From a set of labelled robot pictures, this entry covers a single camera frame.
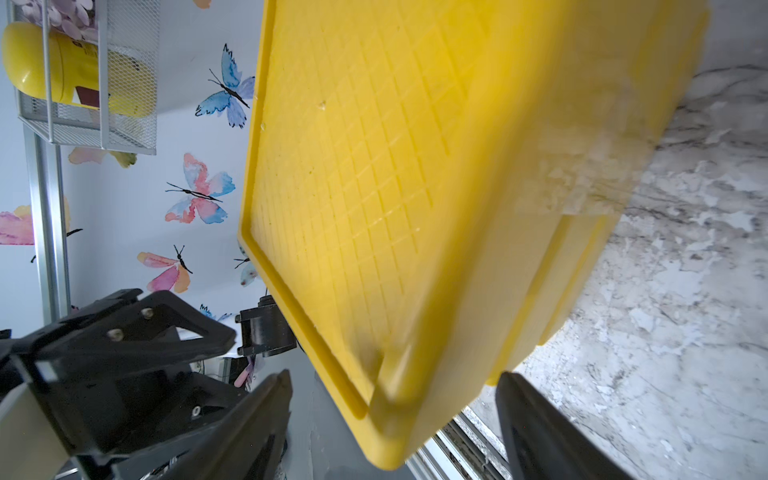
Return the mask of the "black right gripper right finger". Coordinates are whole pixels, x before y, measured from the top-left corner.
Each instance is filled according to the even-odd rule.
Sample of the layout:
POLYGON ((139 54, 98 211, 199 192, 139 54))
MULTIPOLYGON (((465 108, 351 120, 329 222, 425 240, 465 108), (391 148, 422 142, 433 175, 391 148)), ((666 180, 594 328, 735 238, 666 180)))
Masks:
POLYGON ((522 375, 501 374, 495 402, 515 479, 628 479, 522 375))

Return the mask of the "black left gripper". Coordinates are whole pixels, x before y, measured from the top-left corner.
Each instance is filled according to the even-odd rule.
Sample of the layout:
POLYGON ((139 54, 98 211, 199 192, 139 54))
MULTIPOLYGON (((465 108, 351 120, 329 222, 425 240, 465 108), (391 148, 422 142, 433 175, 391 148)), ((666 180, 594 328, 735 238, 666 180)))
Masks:
POLYGON ((235 331, 168 291, 117 291, 1 338, 1 390, 22 384, 84 479, 139 479, 199 446, 237 391, 193 371, 235 331))

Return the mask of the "yellow plastic drawer box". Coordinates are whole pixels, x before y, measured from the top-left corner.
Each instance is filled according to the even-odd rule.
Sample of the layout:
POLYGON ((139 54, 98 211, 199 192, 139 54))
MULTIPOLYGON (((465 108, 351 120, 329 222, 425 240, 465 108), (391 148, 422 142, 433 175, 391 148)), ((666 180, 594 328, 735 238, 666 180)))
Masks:
POLYGON ((239 238, 366 459, 564 323, 694 74, 704 1, 268 1, 239 238))

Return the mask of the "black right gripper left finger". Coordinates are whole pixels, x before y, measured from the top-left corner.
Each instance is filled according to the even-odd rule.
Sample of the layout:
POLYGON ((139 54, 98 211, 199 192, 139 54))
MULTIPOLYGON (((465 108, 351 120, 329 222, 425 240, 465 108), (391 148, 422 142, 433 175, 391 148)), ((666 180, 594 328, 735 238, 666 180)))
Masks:
POLYGON ((185 416, 182 432, 172 438, 141 433, 154 444, 114 464, 113 477, 147 479, 168 465, 163 479, 271 479, 287 440, 292 396, 290 373, 270 374, 227 407, 185 416))

